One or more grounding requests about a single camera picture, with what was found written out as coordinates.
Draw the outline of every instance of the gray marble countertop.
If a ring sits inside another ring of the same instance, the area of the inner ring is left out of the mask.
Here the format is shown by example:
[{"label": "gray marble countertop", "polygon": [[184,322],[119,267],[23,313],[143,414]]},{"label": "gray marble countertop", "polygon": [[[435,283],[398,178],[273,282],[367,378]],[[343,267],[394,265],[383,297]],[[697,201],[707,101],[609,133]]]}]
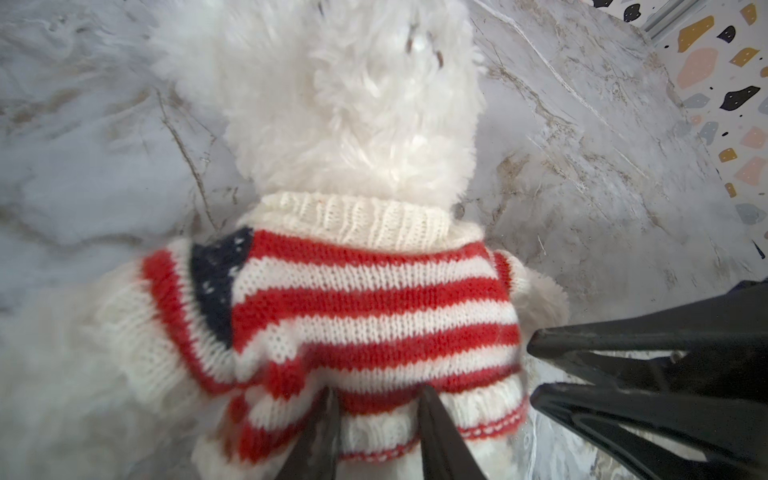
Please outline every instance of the gray marble countertop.
[{"label": "gray marble countertop", "polygon": [[[0,310],[228,231],[257,199],[220,121],[150,73],[149,1],[0,3]],[[638,30],[576,0],[469,4],[488,111],[457,214],[553,276],[573,323],[768,274]],[[526,363],[531,386],[560,378]],[[630,478],[540,415],[513,444],[514,478]],[[185,445],[133,478],[189,478]]]}]

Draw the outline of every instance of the white plush toy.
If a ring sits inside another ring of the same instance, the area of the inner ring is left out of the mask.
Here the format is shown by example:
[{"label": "white plush toy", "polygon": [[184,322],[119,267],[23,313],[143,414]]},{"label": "white plush toy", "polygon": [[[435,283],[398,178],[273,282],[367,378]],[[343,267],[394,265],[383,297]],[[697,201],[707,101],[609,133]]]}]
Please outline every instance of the white plush toy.
[{"label": "white plush toy", "polygon": [[2,324],[3,478],[119,478],[215,398],[205,480],[271,478],[326,387],[338,478],[419,478],[433,385],[488,477],[525,420],[518,319],[565,294],[451,214],[475,167],[481,55],[460,0],[184,0],[157,72],[223,115],[263,195]]}]

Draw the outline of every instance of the navy blue patch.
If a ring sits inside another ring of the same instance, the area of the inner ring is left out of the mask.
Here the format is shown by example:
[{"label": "navy blue patch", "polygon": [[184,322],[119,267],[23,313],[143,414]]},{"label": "navy blue patch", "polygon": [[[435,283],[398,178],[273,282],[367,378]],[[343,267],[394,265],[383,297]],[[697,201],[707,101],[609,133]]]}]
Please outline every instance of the navy blue patch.
[{"label": "navy blue patch", "polygon": [[206,325],[227,348],[232,347],[232,283],[243,268],[253,230],[241,228],[211,245],[193,245],[190,273],[194,295]]}]

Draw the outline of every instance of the cream ribbed collar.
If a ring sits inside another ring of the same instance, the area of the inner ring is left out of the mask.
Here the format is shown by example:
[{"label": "cream ribbed collar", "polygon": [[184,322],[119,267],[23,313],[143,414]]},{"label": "cream ribbed collar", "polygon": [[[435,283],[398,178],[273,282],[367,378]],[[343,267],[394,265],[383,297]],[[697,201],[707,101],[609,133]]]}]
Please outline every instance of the cream ribbed collar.
[{"label": "cream ribbed collar", "polygon": [[479,225],[447,210],[367,197],[282,192],[268,195],[241,225],[384,252],[433,253],[483,240]]}]

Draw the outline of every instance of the knit sweater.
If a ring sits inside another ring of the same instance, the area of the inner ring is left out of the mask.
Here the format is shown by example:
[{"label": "knit sweater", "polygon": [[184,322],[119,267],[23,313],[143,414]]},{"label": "knit sweater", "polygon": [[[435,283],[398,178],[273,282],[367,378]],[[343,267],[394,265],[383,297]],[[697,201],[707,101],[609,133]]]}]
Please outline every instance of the knit sweater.
[{"label": "knit sweater", "polygon": [[384,462],[417,445],[424,384],[467,440],[525,419],[510,301],[525,268],[482,240],[436,208],[276,194],[216,243],[177,240],[123,270],[99,316],[156,412],[231,395],[238,436],[203,441],[205,462],[243,471],[283,454],[327,386],[340,458]]}]

